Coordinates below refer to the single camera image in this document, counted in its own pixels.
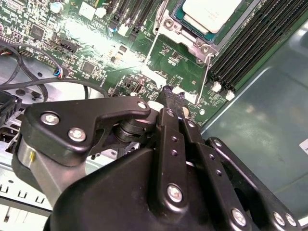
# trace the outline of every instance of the black plastic bracket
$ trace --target black plastic bracket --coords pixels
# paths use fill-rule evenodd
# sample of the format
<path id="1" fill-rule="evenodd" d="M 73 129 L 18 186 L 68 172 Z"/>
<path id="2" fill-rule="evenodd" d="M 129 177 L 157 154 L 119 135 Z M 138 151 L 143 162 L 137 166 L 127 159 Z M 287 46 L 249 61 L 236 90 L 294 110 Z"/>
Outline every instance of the black plastic bracket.
<path id="1" fill-rule="evenodd" d="M 278 198 L 253 174 L 251 170 L 220 139 L 212 137 L 206 144 L 219 154 L 219 160 L 226 168 L 233 187 L 238 196 L 245 201 L 255 224 L 261 230 L 301 230 L 295 216 Z"/>
<path id="2" fill-rule="evenodd" d="M 163 108 L 157 120 L 149 207 L 157 218 L 174 223 L 188 210 L 185 142 L 173 111 Z"/>
<path id="3" fill-rule="evenodd" d="M 21 134 L 29 146 L 54 161 L 76 166 L 89 154 L 102 151 L 114 124 L 127 118 L 146 118 L 150 111 L 138 97 L 38 103 L 26 109 Z M 43 123 L 40 118 L 44 113 L 57 115 L 60 122 L 53 126 Z M 82 129 L 86 139 L 70 139 L 68 132 L 72 128 Z"/>

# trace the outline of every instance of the electronic component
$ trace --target electronic component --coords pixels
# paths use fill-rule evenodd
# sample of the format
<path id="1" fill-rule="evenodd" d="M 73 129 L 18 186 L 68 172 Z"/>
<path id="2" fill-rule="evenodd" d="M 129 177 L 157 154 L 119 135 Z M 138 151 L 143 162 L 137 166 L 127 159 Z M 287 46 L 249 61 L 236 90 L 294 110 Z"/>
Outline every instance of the electronic component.
<path id="1" fill-rule="evenodd" d="M 50 11 L 53 13 L 60 13 L 63 9 L 63 4 L 59 1 L 50 4 Z"/>
<path id="2" fill-rule="evenodd" d="M 82 67 L 82 71 L 90 75 L 92 74 L 94 68 L 95 66 L 93 64 L 90 64 L 88 61 L 85 61 Z"/>
<path id="3" fill-rule="evenodd" d="M 139 94 L 142 89 L 143 89 L 143 84 L 138 83 L 134 89 L 134 92 Z"/>
<path id="4" fill-rule="evenodd" d="M 231 17 L 242 0 L 186 0 L 183 19 L 204 34 L 217 33 Z"/>
<path id="5" fill-rule="evenodd" d="M 30 36 L 36 40 L 42 40 L 44 37 L 45 30 L 33 24 L 30 32 Z"/>
<path id="6" fill-rule="evenodd" d="M 78 51 L 78 48 L 79 46 L 78 45 L 75 45 L 74 43 L 66 40 L 66 39 L 62 39 L 60 41 L 60 46 L 63 47 L 64 49 L 72 52 L 72 53 L 75 53 Z"/>

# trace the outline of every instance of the black cable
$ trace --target black cable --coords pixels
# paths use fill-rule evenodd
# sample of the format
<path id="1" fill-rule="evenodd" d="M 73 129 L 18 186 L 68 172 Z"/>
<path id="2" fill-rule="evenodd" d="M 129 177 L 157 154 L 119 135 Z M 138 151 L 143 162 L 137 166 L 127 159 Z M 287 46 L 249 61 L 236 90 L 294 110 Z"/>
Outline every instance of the black cable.
<path id="1" fill-rule="evenodd" d="M 37 78 L 25 65 L 23 58 L 21 57 L 21 64 L 20 64 L 21 69 L 24 71 L 24 73 L 31 79 L 32 81 L 37 81 L 39 78 Z M 47 88 L 43 84 L 39 84 L 38 89 L 42 93 L 43 96 L 43 101 L 46 102 L 48 100 L 48 91 Z"/>
<path id="2" fill-rule="evenodd" d="M 16 55 L 16 60 L 17 60 L 16 68 L 15 68 L 15 70 L 13 71 L 13 73 L 11 74 L 10 78 L 9 78 L 6 82 L 4 82 L 4 83 L 1 84 L 1 85 L 5 85 L 5 84 L 10 83 L 10 82 L 11 82 L 13 79 L 15 79 L 15 77 L 17 76 L 17 74 L 18 74 L 18 72 L 19 72 L 19 70 L 20 70 L 21 55 L 20 55 L 20 53 L 18 53 L 18 51 L 17 51 L 16 49 L 14 49 L 13 47 L 10 47 L 10 46 L 9 46 L 8 44 L 6 44 L 6 43 L 3 43 L 3 42 L 0 41 L 0 46 L 1 46 L 1 47 L 4 47 L 4 48 L 10 50 L 12 53 L 14 53 L 14 54 Z"/>
<path id="3" fill-rule="evenodd" d="M 49 54 L 47 54 L 47 53 L 46 53 L 45 51 L 43 51 L 42 49 L 37 48 L 37 47 L 35 47 L 35 46 L 32 46 L 32 45 L 30 45 L 30 44 L 23 44 L 23 43 L 13 43 L 13 44 L 10 44 L 10 46 L 12 46 L 12 47 L 29 47 L 29 48 L 32 48 L 32 49 L 34 49 L 35 51 L 38 51 L 38 52 L 40 52 L 41 54 L 47 56 L 47 57 L 53 62 L 53 64 L 61 71 L 61 74 L 62 74 L 61 77 L 63 77 L 63 69 L 62 69 L 61 65 L 58 64 L 57 61 L 55 61 Z"/>
<path id="4" fill-rule="evenodd" d="M 104 95 L 105 98 L 108 98 L 108 93 L 101 88 L 98 85 L 95 85 L 94 83 L 82 81 L 82 80 L 77 80 L 77 79 L 71 79 L 71 78 L 65 78 L 65 79 L 58 79 L 58 78 L 45 78 L 45 79 L 40 79 L 37 81 L 30 81 L 30 82 L 25 82 L 25 83 L 15 83 L 15 84 L 8 84 L 8 85 L 0 85 L 0 90 L 12 90 L 12 89 L 17 89 L 17 88 L 26 88 L 38 84 L 47 84 L 47 83 L 61 83 L 61 82 L 68 82 L 68 83 L 76 83 L 80 85 L 84 85 L 87 87 L 90 87 L 101 94 Z"/>
<path id="5" fill-rule="evenodd" d="M 83 85 L 83 89 L 85 90 L 85 100 L 89 98 L 89 89 L 85 85 Z"/>

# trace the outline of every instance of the chip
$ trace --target chip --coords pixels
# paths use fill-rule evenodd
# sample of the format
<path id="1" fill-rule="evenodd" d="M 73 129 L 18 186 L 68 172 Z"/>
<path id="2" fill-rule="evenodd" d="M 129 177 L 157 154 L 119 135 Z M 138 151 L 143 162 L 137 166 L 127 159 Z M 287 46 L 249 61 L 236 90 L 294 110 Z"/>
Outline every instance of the chip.
<path id="1" fill-rule="evenodd" d="M 87 74 L 92 74 L 94 68 L 95 66 L 93 64 L 90 64 L 89 62 L 86 61 L 85 64 L 83 64 L 82 71 Z"/>
<path id="2" fill-rule="evenodd" d="M 45 30 L 43 30 L 42 28 L 38 27 L 37 25 L 33 25 L 30 32 L 30 36 L 36 40 L 41 41 L 43 39 L 44 32 Z"/>

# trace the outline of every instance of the ram slot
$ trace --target ram slot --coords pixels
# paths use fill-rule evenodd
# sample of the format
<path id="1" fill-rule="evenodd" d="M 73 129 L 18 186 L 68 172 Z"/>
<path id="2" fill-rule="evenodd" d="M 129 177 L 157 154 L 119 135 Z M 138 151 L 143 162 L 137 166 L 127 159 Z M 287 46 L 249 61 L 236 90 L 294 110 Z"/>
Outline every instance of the ram slot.
<path id="1" fill-rule="evenodd" d="M 141 5 L 143 2 L 145 2 L 147 0 L 137 0 L 135 2 L 135 5 L 133 7 L 133 9 L 130 11 L 130 14 L 127 16 L 127 20 L 128 20 L 128 27 L 130 27 L 133 22 L 135 21 L 139 11 L 140 11 L 140 8 L 141 8 Z"/>
<path id="2" fill-rule="evenodd" d="M 289 1 L 284 5 L 283 9 L 277 10 L 274 15 L 270 16 L 269 20 L 267 21 L 267 26 L 265 29 L 263 29 L 263 32 L 261 34 L 257 34 L 254 41 L 249 41 L 249 43 L 243 47 L 243 52 L 236 55 L 237 61 L 228 70 L 222 71 L 222 78 L 224 81 L 226 81 L 228 84 L 232 84 L 232 80 L 236 78 L 234 73 L 238 72 L 239 69 L 243 67 L 244 63 L 251 59 L 251 56 L 256 54 L 256 50 L 258 50 L 258 48 L 262 48 L 262 46 L 264 46 L 266 42 L 271 39 L 274 34 L 273 31 L 279 28 L 281 23 L 284 22 L 285 14 L 283 12 L 294 12 L 300 2 L 302 2 L 302 0 Z"/>
<path id="3" fill-rule="evenodd" d="M 240 49 L 242 44 L 249 39 L 254 30 L 262 23 L 265 16 L 275 7 L 279 1 L 266 1 L 262 8 L 257 11 L 256 15 L 251 19 L 251 21 L 245 26 L 245 28 L 239 33 L 239 35 L 233 40 L 231 45 L 220 55 L 220 57 L 215 61 L 211 72 L 214 75 L 218 75 L 221 68 L 229 63 L 229 59 L 233 57 L 234 53 Z"/>
<path id="4" fill-rule="evenodd" d="M 109 27 L 112 30 L 115 30 L 117 28 L 117 25 L 122 21 L 123 16 L 125 15 L 130 3 L 131 3 L 130 0 L 124 0 L 120 3 L 118 10 L 112 17 L 111 22 L 109 24 Z"/>
<path id="5" fill-rule="evenodd" d="M 149 0 L 147 5 L 144 7 L 143 12 L 141 13 L 140 17 L 135 23 L 133 30 L 131 31 L 129 35 L 130 42 L 134 42 L 136 40 L 141 27 L 143 26 L 146 18 L 148 17 L 152 7 L 154 6 L 154 3 L 155 3 L 155 0 Z"/>
<path id="6" fill-rule="evenodd" d="M 288 19 L 285 21 L 284 25 L 279 30 L 275 31 L 274 35 L 272 36 L 272 39 L 269 40 L 269 42 L 261 49 L 259 49 L 259 51 L 252 58 L 254 60 L 251 62 L 251 59 L 246 62 L 244 66 L 235 74 L 236 78 L 234 78 L 231 83 L 233 86 L 238 84 L 241 79 L 248 73 L 248 71 L 253 68 L 254 65 L 271 49 L 271 47 L 281 39 L 282 35 L 284 34 L 284 31 L 288 31 L 292 27 L 294 22 L 296 22 L 305 13 L 305 11 L 308 10 L 308 2 L 302 4 L 303 6 L 298 7 L 293 16 L 289 16 Z"/>

